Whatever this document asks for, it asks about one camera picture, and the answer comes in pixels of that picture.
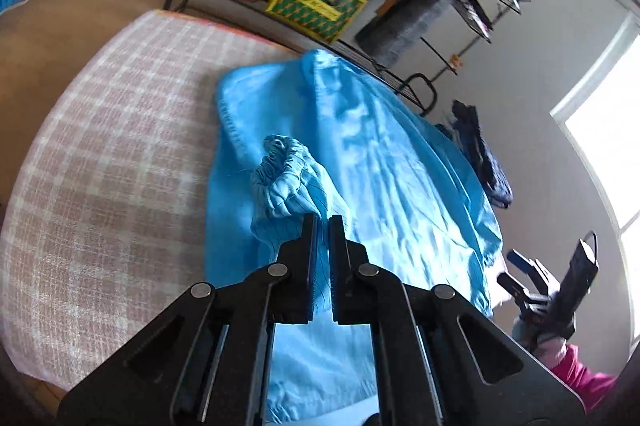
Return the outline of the pink right sleeve forearm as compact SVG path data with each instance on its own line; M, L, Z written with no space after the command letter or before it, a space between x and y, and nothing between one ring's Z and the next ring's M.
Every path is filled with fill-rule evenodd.
M591 412L614 388L617 377L610 374L592 372L579 361L577 346L568 344L560 360L552 366L551 372L574 391L582 400L586 410Z

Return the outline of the white gloved right hand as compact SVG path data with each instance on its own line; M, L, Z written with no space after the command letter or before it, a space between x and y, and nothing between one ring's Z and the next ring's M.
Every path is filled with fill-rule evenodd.
M566 339L551 333L541 333L534 324L515 319L511 337L546 368L555 368L567 353Z

